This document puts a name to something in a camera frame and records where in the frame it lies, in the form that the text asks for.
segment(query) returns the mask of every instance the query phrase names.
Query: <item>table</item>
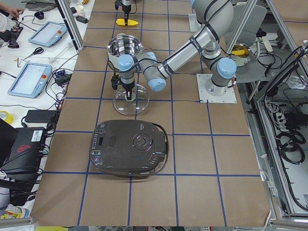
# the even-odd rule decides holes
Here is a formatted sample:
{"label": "table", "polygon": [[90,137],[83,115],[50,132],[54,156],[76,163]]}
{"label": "table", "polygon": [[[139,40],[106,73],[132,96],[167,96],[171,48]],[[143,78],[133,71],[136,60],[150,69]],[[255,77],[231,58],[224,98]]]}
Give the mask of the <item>table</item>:
{"label": "table", "polygon": [[[144,113],[125,117],[112,105],[110,39],[118,33],[134,35],[162,60],[192,35],[190,2],[139,1],[130,16],[139,22],[135,27],[117,26],[123,13],[113,7],[102,1],[93,6],[86,48],[78,56],[31,212],[37,224],[263,226],[269,205],[237,89],[237,104],[199,103],[195,74],[205,67],[198,57],[162,92],[150,91]],[[135,77],[147,86],[142,75]],[[90,138],[95,126],[109,119],[162,125],[171,147],[163,172],[148,178],[98,172],[89,162]]]}
{"label": "table", "polygon": [[[85,14],[86,17],[89,18],[91,14],[92,7],[94,5],[94,1],[90,1],[87,5],[85,5]],[[21,18],[26,15],[33,15],[33,11],[29,11],[26,9],[24,13],[21,15]],[[33,29],[39,29],[41,26],[35,25],[31,23],[32,17],[25,17],[23,20],[23,23],[26,24],[29,27],[32,27]],[[60,13],[57,8],[45,12],[45,17],[43,20],[35,19],[34,23],[38,24],[44,24],[47,21],[53,21],[58,23],[63,23],[63,20],[60,16]],[[76,24],[78,26],[79,32],[82,37],[84,37],[85,31],[86,31],[86,24],[80,23],[76,21]],[[10,49],[8,47],[2,47],[0,49],[0,71],[5,71],[9,74],[12,74],[14,76],[17,76],[19,72],[21,71],[22,67],[24,66],[25,62],[21,62],[21,67],[17,67],[17,61],[16,59],[23,59],[27,57],[30,53],[33,52],[33,50],[36,47],[39,47],[39,45],[32,44],[28,42],[28,38],[33,35],[34,31],[29,29],[26,26],[23,26],[24,30],[20,34],[19,38],[17,39],[17,42],[20,46],[18,49]],[[50,64],[52,65],[52,69],[55,70],[62,66],[62,68],[67,68],[70,70],[73,70],[76,64],[77,60],[77,51],[74,47],[71,47],[67,49],[57,60],[56,62],[50,63],[49,57],[56,56],[59,52],[61,52],[69,43],[71,42],[71,38],[68,33],[66,33],[62,39],[56,43],[52,47],[44,47],[44,52],[39,55],[32,56],[31,58],[27,59],[27,61],[32,63],[39,63],[39,64]],[[55,103],[55,100],[48,96],[45,92],[45,90],[35,99],[30,98],[24,98],[24,97],[16,97],[11,96],[7,94],[8,89],[14,82],[14,78],[12,78],[9,75],[6,75],[2,73],[0,76],[0,110],[5,110],[12,114],[14,116],[14,121],[12,123],[12,126],[15,128],[21,127],[21,119],[27,114],[29,109],[33,109],[32,107],[39,108],[39,109],[47,109],[50,108]],[[50,82],[50,84],[47,87],[47,92],[51,94],[51,96],[54,97],[54,93],[52,90],[55,91],[55,93],[62,92],[62,88],[59,87],[56,84],[53,84],[54,80]],[[42,124],[31,124],[32,127],[43,127],[46,125]],[[49,144],[51,141],[50,138],[47,139],[46,143]],[[42,158],[40,166],[44,168],[46,163],[46,158]],[[38,185],[34,186],[33,191],[35,191],[38,188]],[[28,209],[32,209],[34,201],[26,202],[24,207]]]}

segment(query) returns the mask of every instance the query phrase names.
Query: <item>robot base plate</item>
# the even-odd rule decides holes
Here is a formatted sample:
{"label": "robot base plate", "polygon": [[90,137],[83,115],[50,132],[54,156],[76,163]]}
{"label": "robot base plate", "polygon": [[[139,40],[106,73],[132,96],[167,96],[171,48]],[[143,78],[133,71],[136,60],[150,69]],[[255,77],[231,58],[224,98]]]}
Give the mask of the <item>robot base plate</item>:
{"label": "robot base plate", "polygon": [[205,84],[212,77],[212,74],[197,74],[199,99],[202,103],[236,103],[236,97],[233,88],[228,88],[226,93],[222,96],[214,96],[207,92]]}

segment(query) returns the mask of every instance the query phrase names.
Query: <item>tablet screen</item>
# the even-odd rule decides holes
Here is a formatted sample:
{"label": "tablet screen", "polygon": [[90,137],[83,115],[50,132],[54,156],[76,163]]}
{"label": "tablet screen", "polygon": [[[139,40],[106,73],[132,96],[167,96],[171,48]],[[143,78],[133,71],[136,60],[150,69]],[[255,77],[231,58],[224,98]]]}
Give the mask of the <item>tablet screen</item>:
{"label": "tablet screen", "polygon": [[45,27],[43,27],[37,34],[32,38],[37,42],[48,44],[50,40],[58,34],[58,31],[63,28],[62,25],[48,23]]}
{"label": "tablet screen", "polygon": [[45,69],[45,66],[28,64],[13,87],[12,92],[32,94]]}

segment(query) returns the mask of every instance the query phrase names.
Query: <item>yellow tape roll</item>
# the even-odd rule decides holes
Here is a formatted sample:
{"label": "yellow tape roll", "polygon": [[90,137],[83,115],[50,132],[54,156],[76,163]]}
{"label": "yellow tape roll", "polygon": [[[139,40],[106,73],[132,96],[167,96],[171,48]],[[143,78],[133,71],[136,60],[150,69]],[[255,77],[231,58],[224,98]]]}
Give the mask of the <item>yellow tape roll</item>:
{"label": "yellow tape roll", "polygon": [[0,111],[0,119],[3,119],[8,124],[11,124],[14,120],[14,117],[6,111]]}

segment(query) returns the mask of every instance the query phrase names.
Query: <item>white cable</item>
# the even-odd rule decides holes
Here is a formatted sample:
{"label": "white cable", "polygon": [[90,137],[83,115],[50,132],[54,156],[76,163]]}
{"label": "white cable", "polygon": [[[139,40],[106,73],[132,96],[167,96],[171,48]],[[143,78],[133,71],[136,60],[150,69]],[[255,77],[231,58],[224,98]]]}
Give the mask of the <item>white cable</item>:
{"label": "white cable", "polygon": [[63,54],[66,50],[70,49],[70,48],[73,47],[73,46],[74,46],[73,43],[72,43],[72,42],[69,42],[68,45],[67,45],[60,53],[58,53],[58,54],[57,54],[56,56],[54,56],[54,57],[49,57],[49,58],[48,58],[48,62],[49,62],[49,63],[55,62],[55,61],[57,60],[57,58],[58,58],[61,54]]}
{"label": "white cable", "polygon": [[271,216],[271,210],[269,210],[269,214],[268,214],[268,216],[267,216],[267,218],[266,218],[266,221],[265,221],[265,224],[264,224],[264,226],[263,226],[262,228],[244,229],[244,228],[239,228],[239,227],[233,227],[233,228],[232,228],[232,231],[236,231],[236,230],[245,230],[245,231],[259,230],[259,231],[263,231],[263,230],[265,230],[265,228],[266,228],[267,225],[268,225],[268,222],[269,222],[269,220],[270,220],[270,216]]}

